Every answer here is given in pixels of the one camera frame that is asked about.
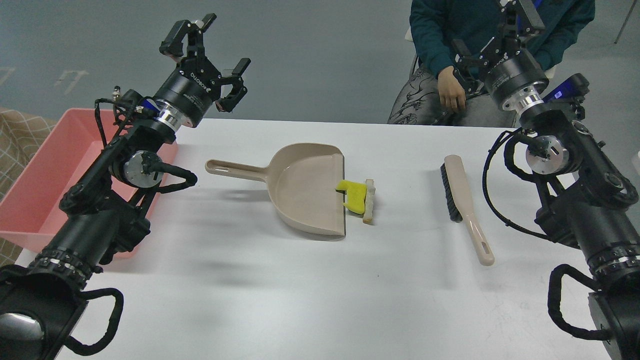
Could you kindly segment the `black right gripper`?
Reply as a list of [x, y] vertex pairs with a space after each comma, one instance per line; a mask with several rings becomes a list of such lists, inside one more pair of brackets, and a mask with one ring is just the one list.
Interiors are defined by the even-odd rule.
[[467, 95], [486, 93], [499, 110], [524, 111], [542, 103], [541, 94], [549, 84], [530, 54], [537, 52], [534, 43], [546, 32], [546, 25], [532, 0], [500, 0], [499, 5], [499, 55], [510, 58], [490, 69], [495, 39], [489, 40], [478, 57], [473, 57], [462, 39], [453, 39], [454, 76]]

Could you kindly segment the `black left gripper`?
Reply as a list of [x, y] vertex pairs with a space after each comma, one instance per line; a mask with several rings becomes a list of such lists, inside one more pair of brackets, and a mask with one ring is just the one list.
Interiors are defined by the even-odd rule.
[[[162, 101], [177, 109], [185, 120], [183, 124], [196, 128], [206, 112], [215, 102], [218, 112], [231, 113], [247, 95], [243, 73], [251, 64], [251, 59], [242, 58], [231, 70], [222, 76], [220, 71], [205, 55], [204, 34], [217, 19], [217, 14], [208, 13], [201, 20], [176, 21], [158, 51], [176, 63], [176, 68], [155, 92], [154, 100]], [[231, 90], [221, 97], [222, 89], [217, 86], [230, 85]]]

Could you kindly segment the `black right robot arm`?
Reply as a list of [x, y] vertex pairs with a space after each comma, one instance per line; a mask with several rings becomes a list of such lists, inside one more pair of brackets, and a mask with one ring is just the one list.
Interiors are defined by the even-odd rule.
[[[639, 358], [639, 233], [626, 215], [639, 194], [606, 157], [583, 125], [582, 102], [589, 83], [580, 73], [546, 96], [549, 80], [526, 43], [545, 27], [530, 0], [500, 3], [498, 34], [475, 57], [455, 39], [459, 77], [470, 94], [481, 91], [503, 111], [515, 111], [521, 127], [507, 137], [505, 163], [534, 183], [541, 207], [535, 223], [542, 238], [582, 251], [585, 275], [568, 264], [550, 274], [547, 312], [553, 323], [574, 338], [600, 341], [613, 360]], [[594, 330], [563, 318], [562, 278], [590, 289]]]

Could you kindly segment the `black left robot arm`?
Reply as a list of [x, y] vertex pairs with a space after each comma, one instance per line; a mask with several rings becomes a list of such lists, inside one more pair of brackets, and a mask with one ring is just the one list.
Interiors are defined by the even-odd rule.
[[61, 198], [67, 220], [27, 266], [1, 268], [1, 358], [54, 360], [62, 348], [100, 353], [121, 323], [116, 288], [86, 290], [117, 253], [150, 232], [147, 212], [158, 194], [197, 184], [192, 171], [162, 160], [181, 126], [196, 128], [210, 107], [231, 112], [247, 94], [249, 58], [222, 75], [206, 57], [204, 34], [217, 16], [174, 23], [158, 50], [176, 66], [153, 96], [115, 86], [94, 101], [102, 150]]

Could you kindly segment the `person's bare hand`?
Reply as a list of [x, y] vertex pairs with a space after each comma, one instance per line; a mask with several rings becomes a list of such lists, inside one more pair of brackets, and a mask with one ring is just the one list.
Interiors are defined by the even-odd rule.
[[459, 113], [466, 110], [466, 91], [454, 72], [454, 66], [448, 66], [439, 71], [438, 95], [443, 110]]

